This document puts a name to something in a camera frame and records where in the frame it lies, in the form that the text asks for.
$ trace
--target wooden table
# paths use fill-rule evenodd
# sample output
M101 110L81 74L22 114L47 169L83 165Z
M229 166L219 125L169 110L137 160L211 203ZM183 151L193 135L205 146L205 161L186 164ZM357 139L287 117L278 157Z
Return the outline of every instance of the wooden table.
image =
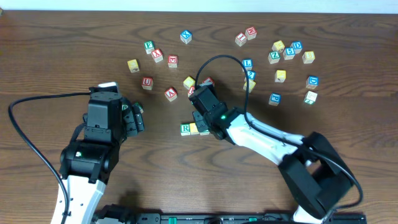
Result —
M146 130L125 142L120 161L99 203L163 212L263 212L295 210L296 204L277 167L257 153L217 141L213 136L180 136L191 122L192 105L183 80L219 54L252 58L257 85L249 112L291 133L324 134L363 186L369 223L398 218L398 16L341 14L225 14L163 12L6 11L0 17L0 223L48 223L58 185L43 162L11 126L7 106L19 98L87 91L99 83L119 82L124 96L144 107ZM234 37L255 26L258 35L242 47ZM193 40L185 45L181 31ZM153 40L164 57L176 54L177 69L154 63L144 50ZM304 65L300 55L270 65L272 43L303 43L316 59ZM130 73L127 61L141 70ZM274 83L277 69L287 71ZM320 77L317 102L303 103L305 81ZM143 90L142 77L154 78ZM220 98L243 106L244 75L230 59L209 64ZM178 98L169 103L170 86ZM268 105L271 92L282 95ZM31 101L15 114L28 137L59 169L88 97ZM358 197L352 189L341 203Z

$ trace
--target alphabet block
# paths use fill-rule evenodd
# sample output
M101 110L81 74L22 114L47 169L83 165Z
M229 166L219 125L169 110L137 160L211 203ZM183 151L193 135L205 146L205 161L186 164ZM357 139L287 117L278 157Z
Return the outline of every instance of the alphabet block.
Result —
M278 104L280 103L280 99L281 99L281 95L277 94L277 93L271 93L271 96L269 97L269 101L268 104L272 105L272 106L278 106Z
M248 40L256 38L257 30L254 27L249 27L246 29L244 35L248 37Z
M192 40L192 34L191 34L191 32L189 32L188 30L182 31L182 33L181 33L181 35L180 35L180 39L181 39L182 42L184 42L185 44L188 44L188 43Z
M189 88L189 90L188 90L188 97L190 97L194 91L195 91L195 87L191 86L191 88Z
M166 92L164 92L164 95L170 102L177 99L177 92L173 88L169 88Z
M160 49L154 50L153 52L151 52L151 54L152 54L152 58L155 60L156 63L163 60L163 54L160 51Z
M181 124L180 125L181 136L191 135L191 129L189 124Z
M169 55L169 68L177 68L178 57L176 55Z
M300 41L293 42L292 45L290 45L290 47L293 47L294 53L296 54L300 53L301 50L303 50L303 45L301 44Z
M185 80L184 80L184 87L187 89L187 90L189 90L189 88L191 88L191 86L193 86L194 84L195 84L195 80L193 79L193 78L191 78L191 77L187 77Z
M142 78L142 88L145 90L152 90L154 86L154 80L152 78L144 77Z
M285 70L276 70L275 72L275 82L284 82L286 79Z
M291 47L286 47L284 50L284 59L285 60L292 60L294 58L294 49Z
M145 47L145 51L147 52L147 54L150 54L152 51L155 50L155 44L153 41L147 41L144 43L144 47Z
M315 54L313 52L304 52L303 62L312 63L315 60Z
M190 124L189 124L189 128L191 129L191 135L199 134L197 124L195 124L195 123L190 123Z
M138 63L137 63L137 59L128 61L127 65L129 66L129 69L130 69L131 73L139 71L139 66L138 66Z
M202 84L209 84L209 83L211 83L211 84L213 84L213 86L215 86L214 80L212 80L210 77L207 77L207 78L202 82Z
M272 50L278 51L279 53L282 53L284 51L284 49L285 49L285 45L281 40L275 42L274 45L272 46Z
M243 33L240 33L235 37L235 43L238 44L240 47L242 47L242 45L244 45L247 40L248 38Z
M312 91L308 91L308 93L305 95L304 103L308 103L310 105L314 104L315 100L317 100L317 96L318 96L317 93L314 93Z
M273 63L277 63L280 59L280 55L277 51L275 52L270 52L268 55L268 61L269 63L273 64Z
M247 71L253 69L253 60L251 59L243 59L242 64Z
M318 86L318 84L319 84L318 77L309 76L309 78L307 79L306 87L313 90Z
M247 83L247 82L244 82L244 85L243 85L243 90L244 90L244 91L246 91L247 86L248 86L248 83ZM253 90L253 88L254 88L255 86L256 86L256 82L253 81L253 80L251 80L251 79L249 79L249 93L252 92L252 90Z
M250 80L254 80L256 78L257 73L255 71L248 71L248 77Z

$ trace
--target white block with red letter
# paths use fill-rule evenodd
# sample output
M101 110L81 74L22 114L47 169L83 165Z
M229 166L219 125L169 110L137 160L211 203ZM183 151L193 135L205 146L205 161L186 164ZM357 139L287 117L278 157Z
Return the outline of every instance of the white block with red letter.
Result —
M176 55L169 55L169 68L177 68L178 57Z
M235 43L238 44L240 47L242 47L242 45L244 45L247 40L248 38L243 33L240 33L235 37Z
M152 78L144 77L142 78L142 88L145 90L152 90L154 86L154 80Z
M164 95L170 102L177 99L177 92L173 89L173 87L164 92Z
M151 52L151 54L156 63L163 60L163 54L160 49L155 49L153 52Z
M257 30L254 27L249 27L244 34L248 37L248 40L251 40L256 38Z

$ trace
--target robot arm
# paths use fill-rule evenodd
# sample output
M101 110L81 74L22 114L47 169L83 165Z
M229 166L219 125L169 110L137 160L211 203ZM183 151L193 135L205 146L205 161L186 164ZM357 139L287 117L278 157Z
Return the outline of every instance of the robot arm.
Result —
M295 222L321 223L353 186L341 168L352 177L353 174L321 134L312 133L305 138L270 127L249 113L246 119L243 110L229 110L217 99L213 85L199 87L189 99L197 109L193 117L199 132L208 129L217 139L248 147L278 165L299 204ZM315 156L318 152L332 162ZM310 174L306 168L317 160L321 166Z
M88 113L83 115L84 139L76 140L62 151L62 182L70 199L66 223L91 223L97 204L104 194L109 175L119 161L119 149L127 137L144 130L140 109L120 94L115 82L90 88ZM61 188L52 218L61 223L65 203Z

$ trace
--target yellow block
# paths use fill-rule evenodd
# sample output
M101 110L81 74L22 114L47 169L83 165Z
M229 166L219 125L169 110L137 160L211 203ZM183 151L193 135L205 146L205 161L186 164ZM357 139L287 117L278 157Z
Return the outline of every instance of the yellow block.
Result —
M191 77L187 77L184 80L184 87L189 90L191 88L191 86L193 86L195 84L195 80Z
M138 63L137 63L137 59L134 60L130 60L127 62L127 64L129 65L130 68L130 72L138 72L139 71L139 67L138 67Z
M190 123L189 124L189 128L191 130L191 134L199 134L199 131L198 131L198 128L197 128L197 124Z
M281 40L275 42L274 45L272 46L272 50L278 51L279 53L282 53L284 51L284 49L285 49L285 45Z
M275 72L275 82L284 82L286 79L285 70L276 70Z
M244 89L245 91L246 91L247 85L248 85L247 82L245 82L244 85L243 85L243 89ZM249 93L251 93L251 91L253 90L253 88L254 88L255 86L256 86L256 82L253 81L253 80L251 80L251 79L249 79Z

